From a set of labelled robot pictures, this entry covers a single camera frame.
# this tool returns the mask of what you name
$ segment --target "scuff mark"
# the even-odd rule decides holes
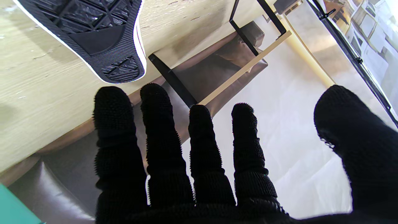
[[[16,68],[16,66],[12,66],[12,67],[6,68],[6,70],[9,71],[9,70],[14,69],[14,68]]]
[[[26,31],[31,31],[31,30],[34,30],[34,29],[37,29],[37,28],[39,28],[39,25],[32,26],[32,27],[27,28],[27,29],[25,29],[25,30],[26,30]]]
[[[51,53],[52,51],[53,51],[53,49],[50,49],[50,50],[47,51],[47,53],[45,53],[44,55],[38,56],[38,57],[34,57],[34,58],[32,58],[32,60],[36,60],[36,59],[39,59],[39,58],[41,58],[41,57],[44,57],[44,56],[48,55],[49,53]]]
[[[10,7],[3,8],[3,10],[6,11],[6,12],[8,12],[9,14],[11,14],[11,13],[12,13],[13,11],[15,11],[17,8],[18,8],[17,5],[12,5],[12,6],[10,6]]]
[[[34,57],[34,58],[32,58],[32,60],[36,60],[36,59],[39,59],[39,58],[41,58],[41,57],[44,57],[44,56],[46,56],[47,54],[44,54],[44,55],[42,55],[42,56],[38,56],[38,57]]]

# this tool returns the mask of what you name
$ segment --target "green object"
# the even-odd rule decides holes
[[[42,224],[10,190],[0,184],[0,223],[1,224]]]

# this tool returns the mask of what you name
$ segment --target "white sole edge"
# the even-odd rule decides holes
[[[61,44],[63,44],[65,47],[67,47],[69,50],[71,50],[75,55],[77,55],[89,68],[90,68],[90,70],[101,80],[101,81],[103,81],[103,82],[105,82],[105,83],[109,83],[109,82],[107,82],[107,81],[104,81],[95,71],[94,71],[94,69],[78,54],[78,53],[76,53],[71,47],[69,47],[64,41],[62,41],[57,35],[55,35],[53,32],[51,32],[49,29],[47,29],[47,27],[45,27],[43,24],[41,24],[32,14],[30,14],[23,6],[22,6],[22,4],[18,1],[18,0],[13,0],[13,2],[18,6],[18,8],[20,8],[31,20],[33,20],[33,22],[35,22],[37,25],[39,25],[43,30],[45,30],[47,33],[49,33],[52,37],[54,37],[55,39],[57,39],[59,42],[61,42]],[[137,81],[137,80],[139,80],[139,79],[141,79],[141,78],[143,78],[144,77],[144,75],[145,75],[145,73],[146,73],[146,57],[145,57],[145,53],[143,53],[142,52],[142,50],[144,49],[144,47],[143,46],[139,46],[139,48],[137,48],[136,47],[136,43],[140,43],[140,39],[138,39],[138,30],[139,30],[139,16],[140,16],[140,13],[141,13],[141,9],[142,9],[142,5],[144,4],[144,0],[142,0],[141,1],[141,5],[140,5],[140,9],[138,10],[138,14],[137,14],[137,18],[136,18],[136,20],[135,20],[135,23],[134,23],[134,29],[133,29],[133,40],[134,40],[134,34],[135,34],[135,36],[137,36],[136,37],[136,39],[137,39],[137,42],[136,41],[134,41],[134,47],[135,47],[135,50],[136,50],[136,52],[137,52],[137,55],[138,55],[138,57],[140,58],[140,60],[141,60],[141,63],[142,63],[142,66],[144,67],[144,74],[140,77],[140,78],[138,78],[138,79],[136,79],[136,80],[134,80],[134,81]]]

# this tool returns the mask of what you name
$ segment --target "finger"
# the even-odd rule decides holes
[[[264,168],[265,160],[259,138],[257,118],[251,106],[236,104],[232,110],[234,133],[235,191],[238,205],[254,198],[276,201],[276,191]]]
[[[194,105],[189,112],[189,136],[191,137],[191,175],[196,201],[208,204],[235,205],[234,195],[217,147],[213,123],[208,109]]]
[[[350,179],[354,211],[398,201],[396,131],[354,93],[338,85],[320,97],[314,122],[319,137],[341,157]],[[390,210],[382,207],[384,212]]]
[[[147,135],[147,171],[151,207],[193,203],[192,188],[174,128],[173,107],[166,91],[150,83],[141,89]]]
[[[147,207],[146,173],[137,146],[133,109],[127,95],[114,86],[95,96],[94,124],[99,147],[95,169],[99,176],[96,223],[107,223]]]

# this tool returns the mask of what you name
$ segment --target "black shoe sole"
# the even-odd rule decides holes
[[[144,76],[145,51],[137,27],[143,0],[14,1],[103,81],[126,83]]]

